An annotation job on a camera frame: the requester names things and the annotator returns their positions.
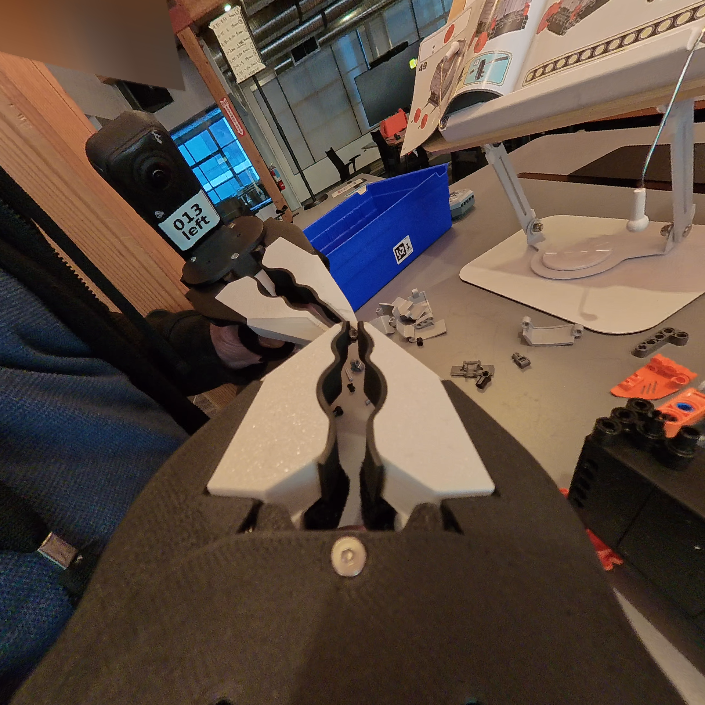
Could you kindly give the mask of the person's left hand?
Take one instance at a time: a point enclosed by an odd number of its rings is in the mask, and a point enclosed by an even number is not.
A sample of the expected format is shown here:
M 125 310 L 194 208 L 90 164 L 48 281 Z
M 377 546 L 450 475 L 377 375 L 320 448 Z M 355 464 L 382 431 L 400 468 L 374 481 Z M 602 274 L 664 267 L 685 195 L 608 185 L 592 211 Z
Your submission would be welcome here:
M 263 362 L 260 355 L 256 355 L 245 347 L 239 335 L 239 327 L 210 325 L 210 337 L 216 355 L 225 367 L 240 372 L 250 366 Z

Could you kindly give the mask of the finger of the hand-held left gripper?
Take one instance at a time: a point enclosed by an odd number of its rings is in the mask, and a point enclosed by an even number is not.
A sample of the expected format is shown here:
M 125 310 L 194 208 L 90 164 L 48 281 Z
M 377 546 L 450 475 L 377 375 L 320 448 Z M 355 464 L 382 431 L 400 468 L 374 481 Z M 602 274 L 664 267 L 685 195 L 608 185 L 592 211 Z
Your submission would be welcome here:
M 333 312 L 338 310 L 338 285 L 330 276 L 317 277 L 312 283 L 297 283 L 292 277 L 289 293 L 310 293 Z M 226 284 L 214 299 L 237 314 L 256 334 L 297 345 L 307 345 L 327 332 L 331 323 L 319 321 L 306 309 L 297 309 L 284 296 L 261 293 L 255 278 L 241 278 Z
M 357 325 L 357 318 L 346 296 L 316 254 L 306 252 L 284 238 L 278 238 L 266 247 L 261 265 L 273 282 L 277 282 L 277 274 L 286 274 L 292 280 L 295 292 L 309 292 L 307 300 L 326 307 L 340 321 Z

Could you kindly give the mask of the dark grey bent liftarm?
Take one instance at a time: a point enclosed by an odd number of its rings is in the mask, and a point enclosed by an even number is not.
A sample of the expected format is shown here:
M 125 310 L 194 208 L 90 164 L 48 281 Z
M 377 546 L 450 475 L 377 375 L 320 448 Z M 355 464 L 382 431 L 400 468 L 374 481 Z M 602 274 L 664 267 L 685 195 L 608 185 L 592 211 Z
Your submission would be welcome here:
M 631 355 L 638 358 L 649 357 L 665 345 L 682 347 L 688 344 L 690 335 L 684 330 L 673 327 L 664 327 L 647 339 L 638 343 L 631 351 Z

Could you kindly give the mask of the pile of grey panel pieces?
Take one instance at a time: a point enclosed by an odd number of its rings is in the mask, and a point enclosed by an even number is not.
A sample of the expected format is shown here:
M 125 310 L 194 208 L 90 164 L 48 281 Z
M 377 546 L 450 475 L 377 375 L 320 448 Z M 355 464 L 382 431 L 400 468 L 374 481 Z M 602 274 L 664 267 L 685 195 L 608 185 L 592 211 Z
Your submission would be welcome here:
M 413 289 L 409 297 L 397 297 L 390 303 L 380 303 L 371 325 L 383 334 L 398 333 L 404 340 L 416 344 L 416 338 L 434 339 L 447 333 L 445 321 L 437 319 L 427 294 Z

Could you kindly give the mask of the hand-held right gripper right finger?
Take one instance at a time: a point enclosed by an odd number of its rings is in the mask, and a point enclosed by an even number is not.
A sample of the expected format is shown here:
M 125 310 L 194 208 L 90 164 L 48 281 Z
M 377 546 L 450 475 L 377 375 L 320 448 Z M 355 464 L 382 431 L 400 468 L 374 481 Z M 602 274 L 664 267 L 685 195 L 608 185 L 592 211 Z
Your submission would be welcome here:
M 360 497 L 367 529 L 404 525 L 416 506 L 489 496 L 495 484 L 441 378 L 370 323 L 358 326 L 366 423 Z

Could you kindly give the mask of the orange case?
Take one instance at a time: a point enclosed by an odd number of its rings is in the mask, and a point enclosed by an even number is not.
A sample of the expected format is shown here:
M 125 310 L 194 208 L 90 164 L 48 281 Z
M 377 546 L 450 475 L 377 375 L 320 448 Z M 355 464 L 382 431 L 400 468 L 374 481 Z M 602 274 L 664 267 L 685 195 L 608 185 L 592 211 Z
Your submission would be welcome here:
M 408 127 L 407 113 L 403 109 L 397 110 L 392 116 L 384 119 L 379 124 L 380 133 L 385 142 L 390 146 L 400 145 Z

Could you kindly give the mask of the large dark screen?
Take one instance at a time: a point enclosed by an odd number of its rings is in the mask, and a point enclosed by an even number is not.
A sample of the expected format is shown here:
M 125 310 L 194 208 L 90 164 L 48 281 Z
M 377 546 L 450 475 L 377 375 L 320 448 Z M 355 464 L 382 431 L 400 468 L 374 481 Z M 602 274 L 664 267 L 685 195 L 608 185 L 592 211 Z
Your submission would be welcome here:
M 375 68 L 357 75 L 355 84 L 370 127 L 412 103 L 420 41 L 410 44 Z

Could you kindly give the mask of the black office chair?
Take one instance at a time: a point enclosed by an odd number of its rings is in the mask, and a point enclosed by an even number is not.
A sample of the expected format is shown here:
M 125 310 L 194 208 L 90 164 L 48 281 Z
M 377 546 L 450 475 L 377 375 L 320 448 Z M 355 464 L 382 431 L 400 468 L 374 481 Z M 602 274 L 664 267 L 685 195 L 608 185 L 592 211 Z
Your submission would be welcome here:
M 347 162 L 344 162 L 333 147 L 326 150 L 326 156 L 339 172 L 340 183 L 348 182 L 353 176 L 358 173 L 356 169 L 356 160 L 361 157 L 361 154 L 354 155 Z

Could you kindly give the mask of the grey curved panel piece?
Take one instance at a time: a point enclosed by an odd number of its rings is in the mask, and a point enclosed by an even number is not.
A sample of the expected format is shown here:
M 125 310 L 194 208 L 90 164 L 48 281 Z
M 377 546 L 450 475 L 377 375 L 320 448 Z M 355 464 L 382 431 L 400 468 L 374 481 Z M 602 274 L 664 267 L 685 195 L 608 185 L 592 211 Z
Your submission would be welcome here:
M 535 326 L 528 316 L 522 320 L 522 337 L 529 346 L 571 346 L 584 330 L 578 323 Z

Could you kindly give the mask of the blue bin with white label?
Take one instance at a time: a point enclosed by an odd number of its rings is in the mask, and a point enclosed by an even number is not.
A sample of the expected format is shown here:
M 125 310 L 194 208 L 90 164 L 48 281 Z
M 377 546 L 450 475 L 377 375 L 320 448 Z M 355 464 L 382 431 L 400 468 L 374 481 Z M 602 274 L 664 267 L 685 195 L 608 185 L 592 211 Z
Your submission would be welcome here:
M 368 184 L 304 229 L 359 309 L 452 226 L 445 164 Z

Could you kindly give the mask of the white knob rod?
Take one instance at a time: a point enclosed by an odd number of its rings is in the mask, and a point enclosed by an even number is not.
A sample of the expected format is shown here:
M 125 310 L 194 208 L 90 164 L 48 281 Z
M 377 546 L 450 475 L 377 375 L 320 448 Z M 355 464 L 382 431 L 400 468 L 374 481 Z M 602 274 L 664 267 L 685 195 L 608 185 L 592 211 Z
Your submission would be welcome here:
M 667 121 L 670 116 L 670 112 L 673 108 L 674 102 L 676 102 L 676 97 L 680 91 L 681 85 L 683 83 L 687 69 L 689 68 L 689 65 L 691 63 L 694 52 L 696 51 L 696 49 L 700 45 L 703 37 L 704 37 L 704 28 L 702 28 L 700 30 L 700 32 L 697 36 L 697 39 L 692 40 L 689 43 L 689 46 L 690 46 L 689 54 L 687 55 L 687 58 L 684 62 L 683 68 L 680 72 L 680 75 L 679 75 L 677 81 L 676 81 L 675 87 L 673 89 L 673 93 L 671 94 L 671 97 L 670 97 L 670 100 L 669 100 L 667 106 L 665 108 L 662 106 L 657 108 L 657 110 L 663 114 L 663 117 L 662 117 L 660 125 L 658 127 L 658 132 L 657 132 L 651 146 L 649 147 L 647 155 L 645 157 L 643 167 L 641 170 L 641 176 L 640 176 L 639 183 L 638 183 L 638 188 L 634 190 L 634 201 L 633 201 L 632 213 L 631 213 L 630 219 L 627 222 L 627 230 L 630 232 L 642 232 L 648 226 L 649 218 L 646 215 L 647 195 L 646 195 L 646 188 L 645 188 L 645 181 L 646 181 L 648 166 L 651 161 L 651 157 L 654 154 L 654 151 L 656 149 L 658 141 L 661 137 L 661 134 L 664 131 L 665 125 L 667 124 Z

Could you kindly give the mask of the building block robot vehicle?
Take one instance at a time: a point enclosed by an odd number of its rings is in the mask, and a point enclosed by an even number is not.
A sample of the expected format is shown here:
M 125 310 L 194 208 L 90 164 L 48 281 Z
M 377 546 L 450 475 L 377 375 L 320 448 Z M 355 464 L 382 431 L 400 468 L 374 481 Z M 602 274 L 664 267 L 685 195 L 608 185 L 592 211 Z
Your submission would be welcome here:
M 665 435 L 651 401 L 600 417 L 568 499 L 581 521 L 704 630 L 704 448 L 699 430 Z

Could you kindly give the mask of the white articulated stand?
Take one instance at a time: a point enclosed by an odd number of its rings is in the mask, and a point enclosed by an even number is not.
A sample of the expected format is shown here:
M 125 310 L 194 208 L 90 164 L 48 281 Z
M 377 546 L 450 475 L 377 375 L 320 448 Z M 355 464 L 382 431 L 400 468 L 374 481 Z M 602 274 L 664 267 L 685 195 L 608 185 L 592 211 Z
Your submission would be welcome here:
M 493 166 L 526 235 L 527 245 L 536 251 L 531 262 L 535 274 L 556 280 L 586 278 L 613 269 L 626 260 L 662 257 L 689 235 L 694 218 L 694 100 L 676 99 L 668 122 L 672 123 L 670 164 L 673 223 L 665 226 L 664 245 L 648 243 L 639 234 L 641 232 L 628 231 L 626 224 L 624 233 L 589 238 L 563 249 L 541 248 L 540 244 L 545 241 L 543 224 L 529 206 L 505 147 L 501 143 L 484 146 L 487 160 Z

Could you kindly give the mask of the person's blue shirt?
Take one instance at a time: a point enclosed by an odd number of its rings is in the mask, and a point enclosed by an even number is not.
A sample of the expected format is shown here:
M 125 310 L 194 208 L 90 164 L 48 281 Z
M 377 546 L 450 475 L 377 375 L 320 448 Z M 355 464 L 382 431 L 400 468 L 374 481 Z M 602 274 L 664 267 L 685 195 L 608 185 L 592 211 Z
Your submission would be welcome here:
M 1 482 L 76 549 L 104 549 L 187 433 L 1 272 Z

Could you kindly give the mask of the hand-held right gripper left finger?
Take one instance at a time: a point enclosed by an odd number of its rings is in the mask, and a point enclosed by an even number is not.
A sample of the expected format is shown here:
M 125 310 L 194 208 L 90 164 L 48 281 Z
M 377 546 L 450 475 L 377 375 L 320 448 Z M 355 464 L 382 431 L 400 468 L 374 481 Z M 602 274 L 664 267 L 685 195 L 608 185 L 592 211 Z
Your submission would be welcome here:
M 336 324 L 266 375 L 207 489 L 301 514 L 310 529 L 340 522 L 350 481 L 332 404 L 342 391 L 350 325 Z

